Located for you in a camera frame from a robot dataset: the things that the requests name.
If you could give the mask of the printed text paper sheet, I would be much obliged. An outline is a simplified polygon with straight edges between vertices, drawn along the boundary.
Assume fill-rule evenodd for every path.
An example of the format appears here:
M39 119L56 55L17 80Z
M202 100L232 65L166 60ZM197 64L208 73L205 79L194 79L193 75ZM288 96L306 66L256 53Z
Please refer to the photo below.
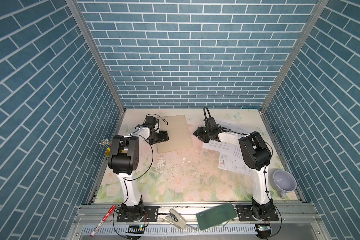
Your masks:
M210 140L208 143L203 143L203 148L220 153L238 154L241 151L239 146L239 139L243 137L241 134L248 134L250 129L229 120L217 119L217 123L231 131L218 135L220 141Z

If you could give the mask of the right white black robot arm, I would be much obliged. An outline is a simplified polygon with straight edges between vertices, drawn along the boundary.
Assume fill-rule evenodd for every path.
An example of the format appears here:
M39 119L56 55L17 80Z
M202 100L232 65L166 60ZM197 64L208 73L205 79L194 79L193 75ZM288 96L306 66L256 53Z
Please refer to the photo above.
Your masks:
M268 165L273 156L259 132L237 133L218 125L213 117L204 119L205 125L198 127L193 135L204 143L217 141L240 147L244 163L251 170L254 193L252 212L258 219L273 211L273 200L269 196Z

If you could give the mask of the beige cardboard folder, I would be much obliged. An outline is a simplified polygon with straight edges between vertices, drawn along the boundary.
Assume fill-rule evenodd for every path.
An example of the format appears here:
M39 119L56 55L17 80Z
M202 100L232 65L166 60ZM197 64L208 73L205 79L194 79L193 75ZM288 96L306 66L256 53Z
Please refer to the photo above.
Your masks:
M157 144L158 153L163 154L191 149L193 141L186 116L165 116L164 119L168 121L168 125L163 124L160 129L167 131L169 140Z

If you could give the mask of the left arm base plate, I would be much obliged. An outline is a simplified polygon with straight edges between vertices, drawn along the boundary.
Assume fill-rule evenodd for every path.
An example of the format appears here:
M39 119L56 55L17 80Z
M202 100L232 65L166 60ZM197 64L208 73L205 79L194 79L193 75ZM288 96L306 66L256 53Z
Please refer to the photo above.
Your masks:
M133 221L140 221L147 216L149 222L157 222L159 207L158 206L127 206L122 205L117 212L118 223L132 223Z

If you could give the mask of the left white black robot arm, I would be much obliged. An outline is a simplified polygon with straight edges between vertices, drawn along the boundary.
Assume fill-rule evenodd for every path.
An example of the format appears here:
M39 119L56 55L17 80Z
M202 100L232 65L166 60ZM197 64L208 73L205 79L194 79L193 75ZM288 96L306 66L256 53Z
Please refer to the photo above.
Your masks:
M127 214L142 216L144 213L143 197L137 186L139 178L135 175L139 165L139 143L143 140L151 146L170 139L168 132L160 129L160 121L168 124L168 121L159 115L148 114L143 124L137 125L134 132L112 138L108 167L121 183L124 195L121 210Z

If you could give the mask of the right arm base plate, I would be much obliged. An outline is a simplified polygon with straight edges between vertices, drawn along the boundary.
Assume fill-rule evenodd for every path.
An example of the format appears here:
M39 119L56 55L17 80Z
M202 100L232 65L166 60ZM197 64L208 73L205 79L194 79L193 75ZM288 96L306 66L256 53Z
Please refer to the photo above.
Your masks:
M267 204L265 207L258 205L236 205L235 210L240 222L279 220L276 208L270 204Z

